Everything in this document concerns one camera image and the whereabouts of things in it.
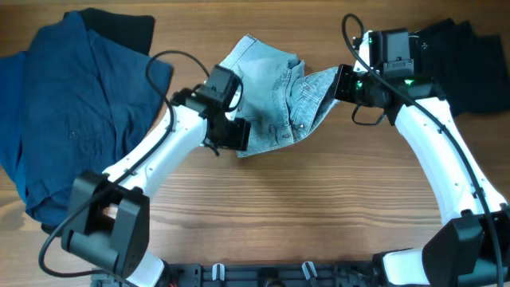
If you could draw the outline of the light denim shorts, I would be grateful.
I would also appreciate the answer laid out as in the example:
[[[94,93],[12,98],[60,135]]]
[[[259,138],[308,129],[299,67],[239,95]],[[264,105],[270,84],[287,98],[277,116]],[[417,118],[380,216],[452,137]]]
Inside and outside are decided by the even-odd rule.
[[[339,101],[331,91],[337,68],[307,75],[305,62],[245,35],[220,63],[244,85],[236,115],[251,123],[239,158],[274,151],[307,138]]]

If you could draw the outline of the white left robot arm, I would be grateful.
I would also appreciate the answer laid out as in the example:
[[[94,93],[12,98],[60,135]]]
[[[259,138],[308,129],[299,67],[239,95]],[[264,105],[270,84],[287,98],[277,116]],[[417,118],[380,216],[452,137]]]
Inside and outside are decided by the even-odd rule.
[[[150,204],[165,178],[197,147],[241,150],[249,123],[236,116],[242,88],[185,88],[159,124],[119,162],[79,175],[61,224],[61,247],[129,286],[170,286],[171,268],[148,250]]]

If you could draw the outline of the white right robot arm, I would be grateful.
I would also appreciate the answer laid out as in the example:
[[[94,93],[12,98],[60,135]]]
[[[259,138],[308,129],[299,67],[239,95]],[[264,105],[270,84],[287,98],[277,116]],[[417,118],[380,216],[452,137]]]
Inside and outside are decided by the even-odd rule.
[[[509,206],[453,122],[439,83],[417,73],[406,29],[347,37],[353,65],[335,75],[335,97],[379,108],[412,148],[433,190],[441,229],[421,248],[377,254],[387,286],[502,286],[509,281]]]

